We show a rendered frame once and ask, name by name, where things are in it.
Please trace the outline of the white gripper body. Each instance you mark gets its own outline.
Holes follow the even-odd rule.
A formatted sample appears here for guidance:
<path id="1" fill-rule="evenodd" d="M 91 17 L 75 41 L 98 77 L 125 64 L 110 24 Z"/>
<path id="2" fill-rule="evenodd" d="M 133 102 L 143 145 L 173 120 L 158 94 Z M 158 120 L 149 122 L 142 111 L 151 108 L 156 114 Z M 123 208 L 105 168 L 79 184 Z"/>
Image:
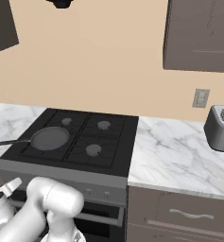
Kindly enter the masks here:
<path id="1" fill-rule="evenodd" d="M 2 192 L 6 197 L 10 197 L 12 193 L 22 184 L 20 178 L 16 178 L 0 186 L 0 192 Z"/>

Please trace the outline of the black gas stove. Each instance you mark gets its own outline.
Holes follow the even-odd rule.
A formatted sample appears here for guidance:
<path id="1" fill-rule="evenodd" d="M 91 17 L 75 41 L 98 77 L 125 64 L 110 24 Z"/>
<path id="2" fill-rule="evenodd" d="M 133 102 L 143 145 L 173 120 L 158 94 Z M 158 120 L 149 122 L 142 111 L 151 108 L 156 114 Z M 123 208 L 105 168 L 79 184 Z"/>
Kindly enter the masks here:
<path id="1" fill-rule="evenodd" d="M 65 183 L 78 191 L 84 188 L 125 189 L 137 130 L 136 116 L 47 109 L 21 135 L 62 127 L 68 142 L 52 151 L 39 151 L 30 144 L 15 144 L 0 157 L 0 176 L 7 182 L 16 177 L 22 185 L 11 196 L 20 209 L 26 200 L 26 186 L 37 176 Z"/>

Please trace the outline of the grey frying pan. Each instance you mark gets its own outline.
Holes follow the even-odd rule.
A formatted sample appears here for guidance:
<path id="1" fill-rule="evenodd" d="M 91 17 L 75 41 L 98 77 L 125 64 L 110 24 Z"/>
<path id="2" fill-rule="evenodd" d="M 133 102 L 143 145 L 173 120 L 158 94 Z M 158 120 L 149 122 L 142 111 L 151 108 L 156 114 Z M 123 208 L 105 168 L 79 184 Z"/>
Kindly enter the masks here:
<path id="1" fill-rule="evenodd" d="M 62 147 L 69 138 L 68 130 L 61 127 L 48 127 L 36 131 L 29 139 L 0 141 L 0 146 L 27 143 L 40 151 L 48 151 Z"/>

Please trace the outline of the black oven door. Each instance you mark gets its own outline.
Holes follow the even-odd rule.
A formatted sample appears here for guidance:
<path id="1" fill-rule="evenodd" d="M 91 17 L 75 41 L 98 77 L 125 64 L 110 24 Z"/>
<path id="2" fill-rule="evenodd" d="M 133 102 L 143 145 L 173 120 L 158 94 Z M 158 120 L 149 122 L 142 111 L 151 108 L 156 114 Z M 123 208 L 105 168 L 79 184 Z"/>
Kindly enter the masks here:
<path id="1" fill-rule="evenodd" d="M 92 202 L 105 203 L 105 204 L 117 204 L 125 206 L 124 220 L 121 227 L 102 224 L 92 221 L 86 221 L 75 218 L 75 224 L 85 235 L 87 242 L 125 242 L 125 228 L 126 228 L 126 200 L 127 192 L 125 189 L 115 188 L 101 188 L 92 189 L 92 194 L 86 193 L 87 188 L 80 189 L 80 192 L 84 196 L 85 201 L 89 200 Z M 110 192 L 109 198 L 104 197 L 104 192 Z"/>

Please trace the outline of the brown drawer front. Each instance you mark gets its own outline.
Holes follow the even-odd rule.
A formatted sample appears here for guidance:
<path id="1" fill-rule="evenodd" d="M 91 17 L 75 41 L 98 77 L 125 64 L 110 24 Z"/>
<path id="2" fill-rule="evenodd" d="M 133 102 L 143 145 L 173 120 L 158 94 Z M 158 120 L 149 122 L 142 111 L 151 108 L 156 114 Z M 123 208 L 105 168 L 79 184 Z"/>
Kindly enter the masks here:
<path id="1" fill-rule="evenodd" d="M 215 219 L 192 219 L 169 209 Z M 224 238 L 224 200 L 130 186 L 128 223 Z"/>

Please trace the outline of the brown cupboard front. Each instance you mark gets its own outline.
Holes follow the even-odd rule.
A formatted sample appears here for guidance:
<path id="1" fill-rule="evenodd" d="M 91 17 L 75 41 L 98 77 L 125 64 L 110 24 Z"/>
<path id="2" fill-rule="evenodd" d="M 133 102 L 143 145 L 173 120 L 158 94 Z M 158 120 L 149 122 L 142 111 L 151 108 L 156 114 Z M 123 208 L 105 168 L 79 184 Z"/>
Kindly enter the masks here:
<path id="1" fill-rule="evenodd" d="M 224 238 L 129 224 L 127 227 L 127 242 L 224 242 Z"/>

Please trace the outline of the black range hood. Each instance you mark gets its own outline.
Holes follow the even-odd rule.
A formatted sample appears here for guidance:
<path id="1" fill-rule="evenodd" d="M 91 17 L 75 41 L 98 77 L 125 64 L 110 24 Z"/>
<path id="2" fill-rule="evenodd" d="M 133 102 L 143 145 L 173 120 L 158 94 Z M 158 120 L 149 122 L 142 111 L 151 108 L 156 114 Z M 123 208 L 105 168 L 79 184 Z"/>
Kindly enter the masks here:
<path id="1" fill-rule="evenodd" d="M 57 9 L 68 9 L 74 0 L 47 0 L 51 2 Z"/>

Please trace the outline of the grey toaster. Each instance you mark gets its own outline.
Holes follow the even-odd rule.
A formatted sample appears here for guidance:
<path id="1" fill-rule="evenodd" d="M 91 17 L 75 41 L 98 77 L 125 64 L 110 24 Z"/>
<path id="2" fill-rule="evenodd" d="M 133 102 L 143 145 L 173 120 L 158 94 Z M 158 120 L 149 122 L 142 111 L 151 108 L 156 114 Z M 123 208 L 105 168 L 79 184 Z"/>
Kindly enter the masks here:
<path id="1" fill-rule="evenodd" d="M 224 152 L 224 105 L 213 105 L 209 110 L 204 132 L 211 149 Z"/>

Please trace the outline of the dark brown wall cupboard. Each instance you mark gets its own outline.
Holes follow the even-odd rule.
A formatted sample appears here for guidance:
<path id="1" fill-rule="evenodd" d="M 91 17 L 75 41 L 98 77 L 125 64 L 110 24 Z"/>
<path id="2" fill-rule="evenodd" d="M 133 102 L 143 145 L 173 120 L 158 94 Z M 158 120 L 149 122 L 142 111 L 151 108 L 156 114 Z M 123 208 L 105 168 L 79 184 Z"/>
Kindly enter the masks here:
<path id="1" fill-rule="evenodd" d="M 0 0 L 0 51 L 19 43 L 9 0 Z"/>

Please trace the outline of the grey wall socket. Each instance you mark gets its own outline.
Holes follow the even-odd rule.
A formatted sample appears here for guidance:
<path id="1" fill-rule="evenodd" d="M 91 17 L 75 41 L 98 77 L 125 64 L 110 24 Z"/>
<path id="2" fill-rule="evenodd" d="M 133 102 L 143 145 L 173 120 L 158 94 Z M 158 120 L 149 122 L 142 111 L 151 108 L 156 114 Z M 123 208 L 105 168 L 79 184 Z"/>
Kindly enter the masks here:
<path id="1" fill-rule="evenodd" d="M 196 89 L 193 100 L 193 107 L 205 108 L 208 101 L 209 93 L 209 89 Z"/>

